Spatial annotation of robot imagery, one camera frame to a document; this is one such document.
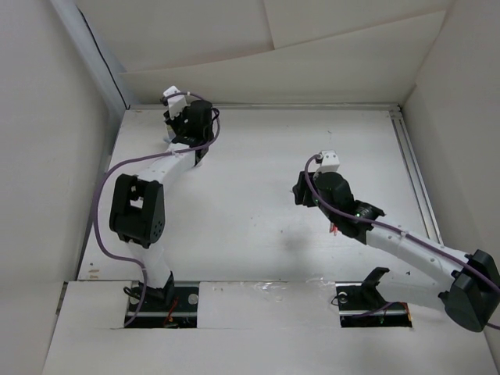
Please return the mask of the red pen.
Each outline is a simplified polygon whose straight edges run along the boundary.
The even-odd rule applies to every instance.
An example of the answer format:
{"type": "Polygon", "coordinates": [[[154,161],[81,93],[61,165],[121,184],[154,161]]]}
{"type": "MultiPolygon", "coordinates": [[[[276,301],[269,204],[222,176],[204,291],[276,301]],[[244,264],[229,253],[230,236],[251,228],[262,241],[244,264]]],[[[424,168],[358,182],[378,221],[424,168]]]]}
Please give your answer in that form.
{"type": "Polygon", "coordinates": [[[329,232],[336,236],[338,234],[338,227],[334,223],[331,223],[329,232]]]}

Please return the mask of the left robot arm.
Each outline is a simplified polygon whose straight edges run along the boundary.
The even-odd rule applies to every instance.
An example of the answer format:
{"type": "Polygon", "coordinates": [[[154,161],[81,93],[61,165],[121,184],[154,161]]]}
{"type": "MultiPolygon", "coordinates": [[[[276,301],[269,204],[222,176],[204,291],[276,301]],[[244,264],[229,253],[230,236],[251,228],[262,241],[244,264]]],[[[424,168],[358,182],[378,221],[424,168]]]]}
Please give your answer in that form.
{"type": "Polygon", "coordinates": [[[109,228],[127,243],[133,257],[147,272],[147,300],[156,309],[169,308],[174,299],[167,285],[172,276],[159,243],[166,226],[165,193],[180,176],[197,166],[214,140],[213,124],[218,110],[211,102],[195,100],[171,119],[164,113],[166,124],[174,133],[162,156],[136,175],[121,174],[116,178],[109,228]]]}

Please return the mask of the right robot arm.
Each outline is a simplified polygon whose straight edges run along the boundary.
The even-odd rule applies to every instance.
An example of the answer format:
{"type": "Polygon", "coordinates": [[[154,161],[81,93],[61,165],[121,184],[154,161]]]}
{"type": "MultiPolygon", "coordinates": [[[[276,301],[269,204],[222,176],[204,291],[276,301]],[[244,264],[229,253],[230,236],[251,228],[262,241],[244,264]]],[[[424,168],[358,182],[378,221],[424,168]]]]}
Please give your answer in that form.
{"type": "Polygon", "coordinates": [[[465,330],[481,332],[489,326],[499,307],[499,270],[490,254],[455,250],[387,221],[382,209],[355,199],[336,172],[302,170],[292,192],[296,205],[317,208],[341,235],[393,255],[434,282],[430,287],[409,282],[387,287],[380,279],[390,270],[378,266],[358,288],[363,302],[358,319],[410,303],[442,311],[465,330]]]}

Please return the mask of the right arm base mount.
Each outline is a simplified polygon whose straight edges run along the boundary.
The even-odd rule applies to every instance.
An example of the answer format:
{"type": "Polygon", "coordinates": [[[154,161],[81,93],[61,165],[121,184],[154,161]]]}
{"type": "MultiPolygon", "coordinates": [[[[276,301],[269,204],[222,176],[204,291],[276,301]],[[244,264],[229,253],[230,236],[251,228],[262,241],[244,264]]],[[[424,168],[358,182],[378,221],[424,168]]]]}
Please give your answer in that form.
{"type": "Polygon", "coordinates": [[[409,308],[403,302],[387,302],[377,286],[390,270],[376,267],[362,281],[335,283],[330,304],[338,308],[342,328],[412,328],[409,308]]]}

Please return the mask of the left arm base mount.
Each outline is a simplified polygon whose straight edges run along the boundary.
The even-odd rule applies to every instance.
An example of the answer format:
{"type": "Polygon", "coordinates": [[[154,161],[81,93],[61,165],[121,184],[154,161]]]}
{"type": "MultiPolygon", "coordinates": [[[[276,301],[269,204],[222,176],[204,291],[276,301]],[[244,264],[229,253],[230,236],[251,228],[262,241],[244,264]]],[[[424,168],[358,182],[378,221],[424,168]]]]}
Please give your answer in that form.
{"type": "Polygon", "coordinates": [[[139,305],[143,283],[124,287],[127,296],[125,328],[194,329],[198,322],[199,282],[176,282],[170,275],[164,288],[147,287],[139,305]]]}

